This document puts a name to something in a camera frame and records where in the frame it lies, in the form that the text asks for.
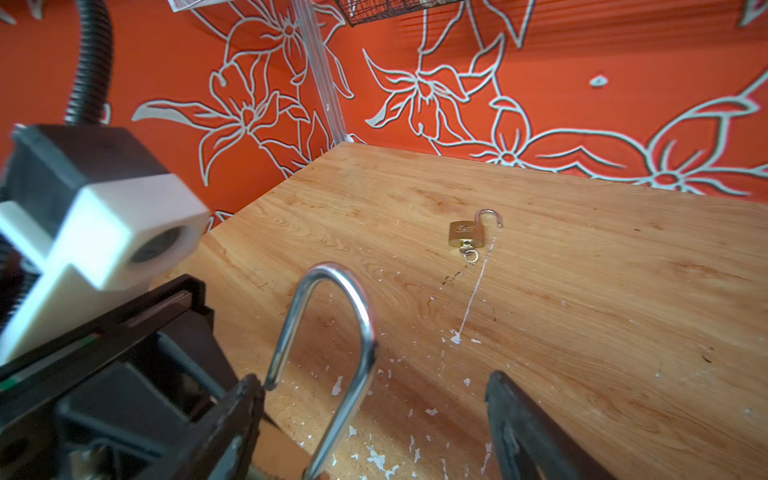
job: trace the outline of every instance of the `metal shackle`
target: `metal shackle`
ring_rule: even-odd
[[[475,222],[480,223],[480,216],[482,214],[493,214],[496,217],[496,223],[498,224],[499,228],[502,228],[504,224],[502,223],[502,216],[498,214],[496,210],[491,210],[490,208],[481,208],[480,210],[475,212]]]
[[[360,326],[360,363],[355,371],[355,376],[352,378],[352,383],[349,385],[349,390],[344,395],[341,405],[339,405],[336,414],[323,434],[317,450],[310,459],[310,464],[304,470],[303,480],[315,480],[323,473],[325,464],[335,450],[342,430],[347,427],[366,397],[373,380],[371,373],[376,366],[379,353],[376,315],[371,310],[366,291],[362,288],[357,277],[338,263],[320,263],[310,268],[299,281],[296,295],[293,296],[286,322],[283,325],[283,331],[280,332],[280,338],[277,340],[277,347],[272,357],[269,372],[266,375],[264,388],[274,390],[280,382],[280,375],[283,373],[283,368],[288,360],[288,352],[293,338],[296,336],[296,330],[310,295],[317,284],[323,280],[330,280],[341,287],[349,301],[352,302]]]

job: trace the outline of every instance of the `padlock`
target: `padlock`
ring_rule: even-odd
[[[482,214],[494,214],[498,227],[502,227],[502,216],[493,210],[484,208],[475,212],[475,221],[451,222],[448,231],[448,244],[451,247],[458,247],[458,251],[470,263],[478,261],[480,257],[475,248],[482,247],[485,244],[485,229],[482,223],[480,223],[480,216]]]
[[[451,247],[482,247],[485,242],[485,231],[482,223],[463,220],[451,222],[448,232],[448,243]]]

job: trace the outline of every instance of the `wooden tabletop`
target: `wooden tabletop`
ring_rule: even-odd
[[[484,217],[470,265],[448,227],[481,208],[505,225]],[[767,239],[760,204],[341,144],[173,275],[206,282],[224,352],[262,380],[306,270],[333,261],[359,276],[380,370],[332,478],[499,478],[483,402],[496,369],[618,477],[757,478]],[[358,358],[353,310],[321,284],[266,405],[309,452]]]

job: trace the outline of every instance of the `metal wire mesh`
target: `metal wire mesh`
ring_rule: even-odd
[[[168,3],[174,12],[182,12],[183,10],[189,10],[190,8],[205,7],[207,5],[215,5],[217,3],[230,1],[231,0],[168,0]]]
[[[351,26],[418,12],[461,0],[336,0]]]

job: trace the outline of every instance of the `white paint drip line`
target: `white paint drip line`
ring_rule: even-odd
[[[455,333],[455,335],[451,338],[451,341],[456,345],[462,342],[462,331],[464,331],[464,325],[467,323],[467,319],[469,318],[469,310],[472,308],[472,302],[475,301],[475,295],[477,295],[478,289],[480,288],[480,282],[482,281],[482,277],[483,275],[485,275],[485,268],[488,265],[488,260],[491,258],[491,252],[493,251],[493,246],[496,245],[497,236],[498,234],[493,236],[491,247],[488,248],[488,255],[486,255],[485,260],[483,260],[482,270],[480,270],[480,277],[478,277],[478,282],[475,284],[475,290],[472,292],[472,296],[469,297],[469,304],[467,305],[467,311],[464,313],[462,326],[458,329],[458,332],[455,330],[451,330],[451,333]]]

